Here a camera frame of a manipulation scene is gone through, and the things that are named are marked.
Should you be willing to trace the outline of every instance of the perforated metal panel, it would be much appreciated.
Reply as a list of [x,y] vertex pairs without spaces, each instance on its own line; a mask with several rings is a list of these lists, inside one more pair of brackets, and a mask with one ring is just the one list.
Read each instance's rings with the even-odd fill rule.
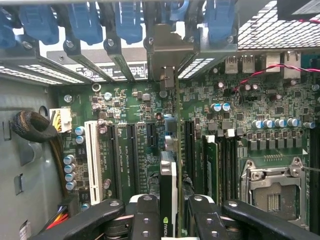
[[269,2],[239,29],[239,49],[320,47],[320,24],[278,20],[277,1]]

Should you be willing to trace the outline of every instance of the capacitor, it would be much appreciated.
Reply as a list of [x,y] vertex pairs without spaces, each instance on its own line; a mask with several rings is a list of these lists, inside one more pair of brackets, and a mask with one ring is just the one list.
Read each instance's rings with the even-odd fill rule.
[[107,121],[104,120],[104,119],[99,118],[98,121],[97,121],[97,123],[98,123],[99,126],[103,126],[103,125],[106,125],[106,124],[107,124]]
[[75,156],[69,154],[63,158],[63,163],[65,165],[72,164],[75,161]]
[[221,111],[221,104],[220,103],[214,103],[211,105],[211,110],[214,112],[220,112]]
[[260,120],[254,120],[252,122],[252,127],[255,129],[261,129],[262,128],[262,122]]
[[81,205],[81,212],[84,212],[85,210],[87,210],[88,208],[90,208],[90,204],[89,203],[84,203]]
[[107,127],[106,126],[103,126],[103,127],[100,127],[99,128],[99,134],[106,134],[107,133]]
[[73,163],[71,163],[71,164],[69,164],[69,165],[64,166],[64,172],[65,172],[66,174],[70,174],[70,173],[72,173],[72,172],[75,170],[75,168],[76,168],[76,165],[74,165]]
[[252,85],[251,85],[251,90],[253,90],[253,91],[259,90],[258,84],[252,84]]
[[312,122],[304,122],[303,126],[307,129],[314,129],[316,127],[316,124],[312,121]]
[[86,129],[84,126],[77,126],[74,130],[75,135],[77,136],[81,136],[84,135],[86,132]]
[[217,82],[215,85],[213,85],[214,89],[222,89],[225,86],[225,84],[222,81]]
[[222,109],[225,112],[229,112],[230,111],[230,104],[229,103],[222,104]]
[[283,87],[284,88],[289,88],[289,87],[293,87],[294,85],[297,84],[297,80],[290,80],[290,81],[287,81],[283,84]]
[[108,178],[103,182],[103,189],[107,190],[110,188],[111,180]]
[[240,90],[241,91],[250,91],[251,90],[251,86],[249,84],[242,85],[240,87]]
[[85,136],[77,136],[76,138],[75,138],[75,142],[76,142],[76,144],[83,144],[84,142],[85,142]]
[[160,120],[162,119],[162,113],[161,113],[161,112],[157,112],[157,113],[155,114],[155,118],[156,118],[158,121],[160,121]]
[[299,125],[299,121],[296,118],[289,118],[287,123],[288,123],[288,126],[290,127],[298,127]]
[[266,119],[263,121],[263,126],[265,128],[271,129],[273,127],[273,122],[270,119]]
[[76,177],[76,173],[73,171],[73,172],[67,173],[67,174],[64,176],[64,179],[65,179],[67,182],[71,182],[73,179],[75,179],[75,177]]
[[98,110],[101,109],[101,104],[100,104],[100,103],[92,103],[91,109],[92,109],[93,111],[98,111]]
[[104,95],[104,100],[110,101],[112,99],[112,93],[111,92],[106,92]]
[[278,101],[278,100],[281,100],[282,99],[282,96],[280,94],[275,94],[275,95],[272,95],[269,97],[269,100],[271,102],[274,102],[274,101]]
[[319,84],[315,84],[315,85],[312,85],[312,91],[318,91],[320,89],[320,85]]
[[285,127],[285,120],[283,119],[276,119],[274,121],[274,125],[278,128],[284,128]]
[[69,191],[71,191],[72,189],[74,189],[77,186],[77,182],[76,180],[72,180],[70,182],[67,182],[65,185],[65,188]]

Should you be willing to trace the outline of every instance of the green circuit board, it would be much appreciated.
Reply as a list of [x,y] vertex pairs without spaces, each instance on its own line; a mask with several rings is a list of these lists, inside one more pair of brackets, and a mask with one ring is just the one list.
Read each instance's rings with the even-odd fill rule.
[[[209,74],[200,79],[181,81],[179,86],[180,94],[180,115],[181,115],[181,158],[183,171],[189,161],[194,161],[193,187],[196,194],[210,194],[213,199],[219,200],[224,189],[216,185],[208,191],[208,180],[219,178],[219,169],[223,168],[222,163],[217,163],[215,171],[208,169],[205,159],[203,136],[214,135],[216,130],[209,126],[215,123],[218,129],[241,129],[243,136],[236,141],[236,159],[232,171],[237,174],[234,191],[235,197],[240,196],[239,179],[248,159],[251,159],[256,167],[279,167],[291,164],[293,157],[300,157],[303,164],[309,165],[308,139],[309,130],[303,127],[303,122],[313,122],[315,113],[316,95],[312,91],[312,85],[316,83],[317,76],[302,74],[295,86],[284,87],[285,81],[280,72],[268,73],[250,80],[250,84],[257,84],[258,90],[242,92],[241,95],[225,96],[225,89],[234,88],[238,83],[248,77],[248,74]],[[218,82],[224,83],[221,88],[216,88]],[[272,101],[267,90],[276,90],[281,95],[281,100]],[[104,94],[111,93],[112,99],[105,100]],[[120,181],[120,188],[111,182],[110,188],[103,190],[105,198],[121,198],[128,203],[131,196],[135,194],[146,194],[149,192],[148,181],[150,176],[159,173],[160,151],[165,150],[165,115],[176,112],[174,90],[167,91],[167,97],[160,97],[160,85],[157,82],[137,83],[115,83],[101,84],[99,92],[93,92],[90,85],[63,86],[58,91],[59,107],[71,108],[72,128],[83,126],[86,121],[105,119],[109,126],[116,128],[116,157],[112,155],[110,142],[107,135],[100,135],[99,149],[101,161],[102,181],[116,179]],[[71,95],[71,103],[64,101],[65,95]],[[92,103],[101,105],[100,111],[92,110]],[[215,112],[212,104],[229,104],[230,110]],[[254,129],[254,120],[276,120],[296,118],[299,120],[298,127],[272,127],[270,129]],[[187,142],[186,124],[193,124],[192,143]],[[131,148],[128,148],[128,125],[133,124],[136,133],[135,147],[136,157],[132,158]],[[147,124],[153,124],[156,129],[156,146],[148,146]],[[251,149],[249,142],[269,140],[299,139],[298,147],[284,147],[278,149],[262,148]],[[83,193],[88,191],[88,165],[84,147],[76,144],[76,135],[65,133],[63,135],[64,153],[75,154],[76,182],[77,187],[73,190],[79,193],[79,201],[86,200]],[[192,155],[187,151],[186,146],[194,149]],[[222,153],[217,148],[209,151],[212,155],[211,161],[221,161],[219,155]],[[113,162],[119,163],[119,172],[113,171]],[[132,168],[131,161],[137,161],[137,168]],[[308,199],[306,200],[306,220],[308,225]]]

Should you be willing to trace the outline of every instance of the blue capacitor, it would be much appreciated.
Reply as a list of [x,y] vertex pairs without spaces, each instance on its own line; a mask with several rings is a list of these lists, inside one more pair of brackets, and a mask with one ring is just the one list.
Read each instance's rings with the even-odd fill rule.
[[78,126],[75,128],[74,130],[74,133],[77,135],[77,136],[81,136],[81,135],[84,135],[85,134],[85,127],[84,126]]

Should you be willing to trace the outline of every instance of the black expansion slot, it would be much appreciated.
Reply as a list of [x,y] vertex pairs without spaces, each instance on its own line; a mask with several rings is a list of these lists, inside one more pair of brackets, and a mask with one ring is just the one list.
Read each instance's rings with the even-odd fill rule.
[[126,125],[128,139],[129,176],[131,185],[131,195],[139,194],[139,161],[137,148],[137,131],[134,123]]
[[115,196],[118,199],[122,199],[122,188],[121,188],[121,170],[120,170],[120,163],[118,160],[118,144],[117,144],[117,128],[115,125],[108,125],[107,126],[107,140],[108,140],[108,149],[110,152],[110,165],[112,169],[112,177],[111,182],[115,184]]
[[194,182],[196,177],[195,122],[184,121],[184,152],[186,172]]
[[146,124],[146,140],[148,147],[157,146],[157,131],[156,124],[154,122],[148,122]]

